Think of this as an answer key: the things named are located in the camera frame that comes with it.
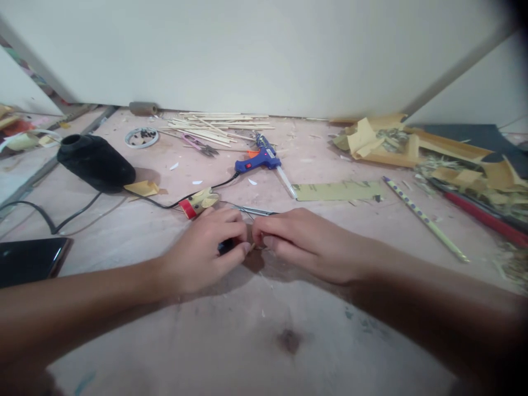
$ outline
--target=black thread spool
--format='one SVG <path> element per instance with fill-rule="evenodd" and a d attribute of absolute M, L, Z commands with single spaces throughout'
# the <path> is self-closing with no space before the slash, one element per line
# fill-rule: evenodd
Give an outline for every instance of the black thread spool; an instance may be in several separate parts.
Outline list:
<path fill-rule="evenodd" d="M 60 143 L 57 161 L 96 190 L 118 193 L 136 179 L 136 171 L 105 139 L 70 135 Z"/>

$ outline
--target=pencil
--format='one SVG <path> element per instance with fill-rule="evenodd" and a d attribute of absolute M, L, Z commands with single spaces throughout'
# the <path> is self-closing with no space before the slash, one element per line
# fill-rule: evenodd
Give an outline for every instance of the pencil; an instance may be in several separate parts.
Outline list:
<path fill-rule="evenodd" d="M 469 262 L 468 258 L 460 251 L 460 249 L 434 224 L 429 218 L 407 197 L 403 191 L 395 185 L 395 183 L 388 177 L 383 176 L 383 180 L 387 183 L 391 190 L 393 190 L 398 196 L 405 202 L 405 204 L 412 209 L 412 211 L 429 227 L 436 237 L 443 242 L 450 251 L 455 253 L 458 259 L 462 262 Z"/>

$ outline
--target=black cable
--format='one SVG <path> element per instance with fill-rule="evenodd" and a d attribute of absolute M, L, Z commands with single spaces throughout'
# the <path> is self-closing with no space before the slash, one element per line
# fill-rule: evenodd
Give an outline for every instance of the black cable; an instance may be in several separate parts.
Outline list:
<path fill-rule="evenodd" d="M 228 184 L 228 183 L 231 183 L 231 182 L 232 182 L 234 179 L 236 179 L 239 175 L 240 175 L 240 172 L 236 172 L 236 173 L 235 173 L 235 174 L 234 174 L 229 180 L 224 181 L 223 183 L 217 184 L 217 185 L 211 187 L 211 189 L 215 189 L 215 188 L 217 188 L 217 187 L 220 187 L 220 186 L 226 185 L 226 184 Z M 140 198 L 140 199 L 143 199 L 143 200 L 145 200 L 145 201 L 148 201 L 148 202 L 150 202 L 151 204 L 154 204 L 154 205 L 156 205 L 157 207 L 160 207 L 160 208 L 162 208 L 162 209 L 172 209 L 173 207 L 177 206 L 177 205 L 178 205 L 180 202 L 182 202 L 183 200 L 186 200 L 187 198 L 193 196 L 194 194 L 196 194 L 196 193 L 198 192 L 198 191 L 195 191 L 195 192 L 193 192 L 193 193 L 191 193 L 191 194 L 189 194 L 189 195 L 186 195 L 186 196 L 184 196 L 182 199 L 180 199 L 179 201 L 173 203 L 172 205 L 162 205 L 161 203 L 156 202 L 155 200 L 151 200 L 151 199 L 148 198 L 148 197 L 144 197 L 144 196 L 142 196 L 142 195 L 139 195 L 139 194 L 137 194 L 137 193 L 135 193 L 135 192 L 132 192 L 132 191 L 129 191 L 129 190 L 127 190 L 127 189 L 125 189 L 125 190 L 126 190 L 128 193 L 130 193 L 130 194 L 132 194 L 132 195 L 134 195 L 134 196 L 136 196 L 136 197 L 138 197 L 138 198 Z"/>
<path fill-rule="evenodd" d="M 18 205 L 18 204 L 26 204 L 26 205 L 29 205 L 31 206 L 32 208 L 36 209 L 37 212 L 39 212 L 42 217 L 44 218 L 44 220 L 46 221 L 46 223 L 48 224 L 48 227 L 49 227 L 49 231 L 51 232 L 52 235 L 56 235 L 60 230 L 61 228 L 63 228 L 66 224 L 68 224 L 71 220 L 73 220 L 75 217 L 77 217 L 78 215 L 80 215 L 81 213 L 84 213 L 90 206 L 92 206 L 94 204 L 94 202 L 97 200 L 97 198 L 99 198 L 101 196 L 102 192 L 99 192 L 91 201 L 88 205 L 86 205 L 84 208 L 82 208 L 80 211 L 78 212 L 75 212 L 73 215 L 71 215 L 70 217 L 68 217 L 66 220 L 64 220 L 61 224 L 59 224 L 58 226 L 55 227 L 55 224 L 53 224 L 53 220 L 51 220 L 51 218 L 48 216 L 48 214 L 44 211 L 44 209 L 42 209 L 40 206 L 38 205 L 35 205 L 34 203 L 32 202 L 27 202 L 27 201 L 13 201 L 13 202 L 10 202 L 10 203 L 7 203 L 5 205 L 2 205 L 0 206 L 0 212 L 2 210 L 4 210 L 5 208 L 7 208 L 8 206 L 13 206 L 13 205 Z"/>

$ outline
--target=cable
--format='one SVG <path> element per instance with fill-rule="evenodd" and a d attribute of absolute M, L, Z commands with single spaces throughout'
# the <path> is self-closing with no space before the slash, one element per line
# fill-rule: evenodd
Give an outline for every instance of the cable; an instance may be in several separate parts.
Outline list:
<path fill-rule="evenodd" d="M 18 204 L 26 204 L 26 205 L 29 205 L 31 206 L 32 208 L 36 209 L 37 212 L 39 212 L 42 217 L 44 218 L 44 220 L 46 221 L 46 223 L 48 224 L 48 227 L 49 227 L 49 231 L 51 232 L 52 235 L 56 235 L 60 230 L 61 228 L 63 228 L 66 224 L 68 224 L 71 220 L 73 220 L 75 217 L 77 217 L 78 215 L 80 215 L 81 213 L 84 213 L 90 206 L 92 206 L 94 204 L 94 202 L 97 200 L 97 198 L 99 198 L 101 196 L 102 192 L 99 192 L 91 201 L 88 205 L 86 205 L 84 208 L 82 208 L 80 211 L 78 212 L 75 212 L 73 215 L 71 215 L 70 217 L 68 217 L 66 220 L 64 220 L 61 224 L 59 224 L 58 226 L 55 227 L 55 224 L 53 224 L 53 220 L 51 220 L 51 218 L 48 216 L 48 214 L 44 211 L 44 209 L 42 209 L 40 206 L 38 205 L 35 205 L 34 203 L 32 202 L 27 202 L 27 201 L 13 201 L 13 202 L 10 202 L 10 203 L 7 203 L 5 205 L 2 205 L 0 206 L 0 212 L 2 210 L 4 210 L 5 208 L 7 208 L 8 206 L 13 206 L 13 205 L 18 205 Z"/>
<path fill-rule="evenodd" d="M 226 184 L 228 184 L 228 183 L 231 183 L 231 182 L 232 182 L 234 179 L 236 179 L 239 175 L 240 175 L 240 172 L 235 172 L 235 174 L 234 174 L 229 180 L 224 181 L 223 183 L 220 183 L 220 184 L 214 185 L 213 187 L 211 187 L 211 189 L 215 189 L 215 188 L 217 188 L 217 187 L 220 187 L 220 186 L 226 185 Z M 177 206 L 177 205 L 178 205 L 180 202 L 182 202 L 183 200 L 186 200 L 187 198 L 193 196 L 194 194 L 196 194 L 196 193 L 198 192 L 198 191 L 196 191 L 196 192 L 193 192 L 193 193 L 191 193 L 191 194 L 189 194 L 189 195 L 186 195 L 186 196 L 184 196 L 182 199 L 180 199 L 179 201 L 173 203 L 172 205 L 162 205 L 161 203 L 156 202 L 155 200 L 151 200 L 151 199 L 148 198 L 148 197 L 144 197 L 144 196 L 142 196 L 142 195 L 139 195 L 139 194 L 137 194 L 137 193 L 135 193 L 135 192 L 132 192 L 132 191 L 130 191 L 130 190 L 127 190 L 127 189 L 125 189 L 125 190 L 126 190 L 128 193 L 130 193 L 130 194 L 132 194 L 132 195 L 134 195 L 134 196 L 136 196 L 136 197 L 138 197 L 138 198 L 140 198 L 140 199 L 143 199 L 143 200 L 145 200 L 145 201 L 148 201 L 148 202 L 150 202 L 151 204 L 154 204 L 154 205 L 156 205 L 157 207 L 160 207 L 160 208 L 162 208 L 162 209 L 172 209 L 173 207 Z"/>

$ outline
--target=black sheet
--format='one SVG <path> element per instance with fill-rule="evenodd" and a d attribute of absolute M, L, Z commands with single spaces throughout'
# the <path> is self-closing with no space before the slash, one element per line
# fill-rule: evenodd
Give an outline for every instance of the black sheet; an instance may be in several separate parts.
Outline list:
<path fill-rule="evenodd" d="M 496 125 L 446 124 L 423 125 L 422 128 L 430 134 L 456 141 L 471 139 L 467 144 L 494 151 L 484 158 L 484 162 L 500 162 L 502 156 L 506 155 L 519 176 L 528 179 L 527 155 L 509 142 Z"/>

